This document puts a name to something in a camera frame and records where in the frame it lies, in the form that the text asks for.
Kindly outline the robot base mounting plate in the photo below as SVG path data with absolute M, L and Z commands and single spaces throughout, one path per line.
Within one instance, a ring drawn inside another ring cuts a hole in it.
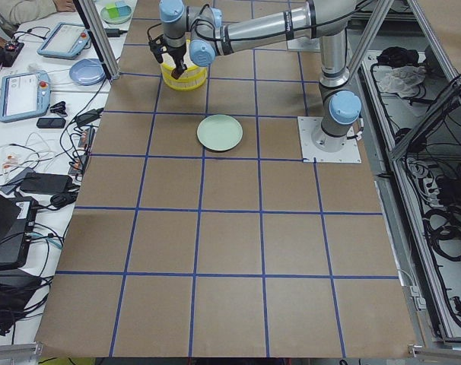
M 358 140 L 351 125 L 346 136 L 328 136 L 322 130 L 322 117 L 297 118 L 304 163 L 361 163 Z

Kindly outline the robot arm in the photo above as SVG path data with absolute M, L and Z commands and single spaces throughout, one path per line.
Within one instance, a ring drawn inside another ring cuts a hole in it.
M 150 37 L 148 45 L 158 62 L 164 54 L 173 59 L 172 76 L 179 78 L 187 69 L 185 56 L 197 66 L 208 67 L 219 56 L 303 37 L 318 39 L 325 115 L 311 138 L 320 150 L 338 152 L 361 111 L 361 101 L 345 87 L 352 74 L 346 28 L 357 8 L 356 1 L 307 1 L 299 8 L 223 24 L 221 11 L 210 5 L 198 8 L 182 1 L 161 1 L 163 33 Z

